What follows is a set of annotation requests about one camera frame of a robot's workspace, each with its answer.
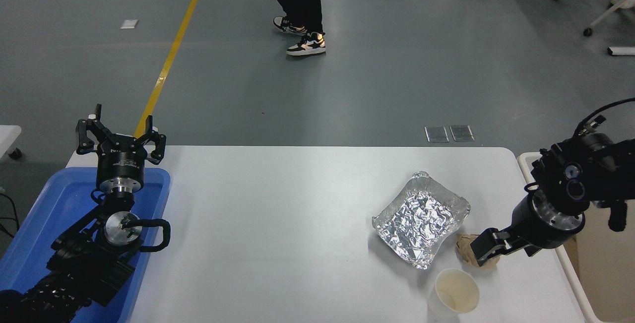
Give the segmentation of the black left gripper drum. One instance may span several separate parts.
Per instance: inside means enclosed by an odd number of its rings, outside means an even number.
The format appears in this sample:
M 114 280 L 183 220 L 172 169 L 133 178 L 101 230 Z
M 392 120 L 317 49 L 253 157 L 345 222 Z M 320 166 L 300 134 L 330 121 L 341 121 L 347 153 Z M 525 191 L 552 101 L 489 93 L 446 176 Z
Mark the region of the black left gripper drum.
M 105 140 L 98 144 L 97 182 L 115 178 L 143 182 L 147 151 L 135 141 L 134 137 L 115 137 L 114 143 Z

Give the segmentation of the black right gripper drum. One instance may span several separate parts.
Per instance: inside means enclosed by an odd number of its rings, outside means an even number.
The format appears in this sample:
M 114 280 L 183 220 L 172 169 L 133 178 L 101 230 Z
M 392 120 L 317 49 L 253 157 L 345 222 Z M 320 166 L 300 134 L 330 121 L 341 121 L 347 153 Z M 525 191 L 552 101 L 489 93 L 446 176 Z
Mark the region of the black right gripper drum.
M 544 194 L 527 195 L 512 212 L 512 249 L 555 249 L 578 232 L 579 215 L 558 211 Z

